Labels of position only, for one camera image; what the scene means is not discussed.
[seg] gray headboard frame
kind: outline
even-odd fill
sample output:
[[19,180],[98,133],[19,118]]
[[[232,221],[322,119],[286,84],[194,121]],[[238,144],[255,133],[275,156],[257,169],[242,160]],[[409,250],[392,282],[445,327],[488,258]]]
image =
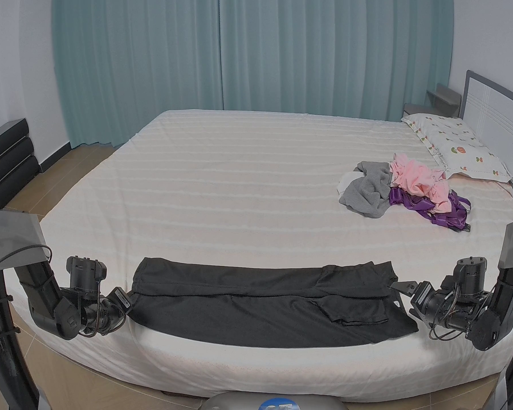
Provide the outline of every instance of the gray headboard frame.
[[460,107],[460,118],[463,119],[464,112],[465,112],[465,105],[467,103],[467,93],[469,89],[469,81],[470,79],[474,79],[481,84],[484,84],[490,88],[492,88],[494,91],[499,92],[500,94],[503,94],[508,99],[513,101],[513,92],[508,90],[507,88],[497,84],[496,82],[485,78],[484,76],[481,76],[480,74],[477,74],[475,72],[472,72],[471,70],[467,70],[465,74],[465,87],[464,87],[464,93],[463,93],[463,99],[462,99],[462,105]]

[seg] pile of clothes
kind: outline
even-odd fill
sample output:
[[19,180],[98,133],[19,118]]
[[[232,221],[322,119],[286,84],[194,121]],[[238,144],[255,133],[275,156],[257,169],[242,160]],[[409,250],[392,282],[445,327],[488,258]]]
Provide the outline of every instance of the pile of clothes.
[[445,172],[405,154],[395,154],[393,162],[360,162],[337,189],[341,204],[367,217],[382,217],[391,205],[403,204],[435,225],[457,232],[471,228],[471,202],[450,190]]

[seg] baseboard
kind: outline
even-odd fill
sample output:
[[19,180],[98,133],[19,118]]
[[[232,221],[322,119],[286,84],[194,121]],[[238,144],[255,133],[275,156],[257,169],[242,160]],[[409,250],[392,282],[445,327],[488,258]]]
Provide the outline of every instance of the baseboard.
[[55,153],[48,156],[45,160],[40,164],[40,171],[44,173],[48,168],[50,168],[53,164],[59,161],[63,156],[68,154],[71,151],[72,147],[70,147],[70,142],[59,148]]

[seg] white headboard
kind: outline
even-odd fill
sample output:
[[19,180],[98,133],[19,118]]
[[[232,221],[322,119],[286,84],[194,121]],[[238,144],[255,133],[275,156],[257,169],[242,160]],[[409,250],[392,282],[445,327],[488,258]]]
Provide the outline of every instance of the white headboard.
[[506,163],[513,176],[513,92],[468,71],[460,118]]

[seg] bed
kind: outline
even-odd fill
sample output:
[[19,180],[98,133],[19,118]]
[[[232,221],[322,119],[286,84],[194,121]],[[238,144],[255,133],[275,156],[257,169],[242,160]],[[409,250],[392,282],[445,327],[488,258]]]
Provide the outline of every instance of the bed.
[[[464,119],[486,140],[501,117],[510,126],[494,131],[512,142],[513,115],[506,114],[513,114],[513,98],[476,77],[468,73]],[[492,147],[494,138],[485,144],[503,157],[502,147]],[[513,221],[513,188],[449,180],[472,201],[470,233],[434,226],[402,206],[368,219],[338,203],[343,173],[361,160],[389,161],[395,152],[437,166],[404,123],[169,111],[79,181],[41,228],[54,251],[59,285],[69,283],[68,256],[89,256],[108,267],[105,293],[116,285],[129,290],[145,256],[256,268],[391,261],[399,280],[438,286],[458,259],[482,255],[490,263],[485,288],[491,289],[505,227]],[[513,163],[508,167],[513,174]],[[497,373],[513,353],[513,331],[479,352],[463,338],[431,341],[421,323],[419,332],[403,338],[342,348],[216,345],[130,320],[109,336],[65,342],[35,327],[15,274],[7,272],[6,280],[16,311],[50,348],[115,378],[174,393],[246,390],[394,400]]]

